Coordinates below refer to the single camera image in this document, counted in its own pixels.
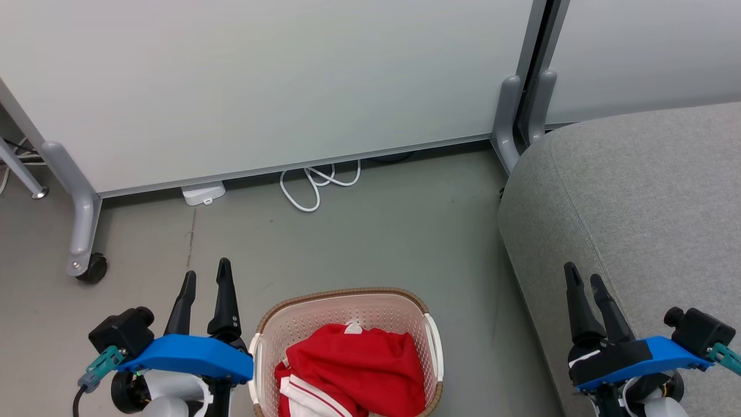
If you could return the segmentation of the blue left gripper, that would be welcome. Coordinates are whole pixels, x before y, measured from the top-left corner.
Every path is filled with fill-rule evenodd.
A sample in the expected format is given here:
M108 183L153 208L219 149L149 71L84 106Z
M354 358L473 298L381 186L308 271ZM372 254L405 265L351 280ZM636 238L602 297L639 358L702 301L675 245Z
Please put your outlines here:
M231 416L233 391L252 381L251 354L228 344L241 338L230 259L219 260L215 281L215 312L207 325L211 338L190 335L197 274L187 271L164 336L156 338L140 356L116 368L146 383L150 401L141 415Z

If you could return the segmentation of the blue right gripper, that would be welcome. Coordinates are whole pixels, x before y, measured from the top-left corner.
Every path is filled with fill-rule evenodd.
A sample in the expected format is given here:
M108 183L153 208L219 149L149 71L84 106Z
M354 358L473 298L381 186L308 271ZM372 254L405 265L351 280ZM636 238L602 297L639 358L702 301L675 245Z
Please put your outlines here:
M564 278L574 346L580 349L595 348L606 338L606 333L609 343L621 343L583 354L569 362L569 377L577 390L593 392L601 385L618 385L654 373L680 368L695 368L704 372L713 366L711 361L690 353L669 338L656 336L635 340L603 278L593 274L590 284L603 318L603 328L590 308L585 295L585 283L576 264L564 264Z

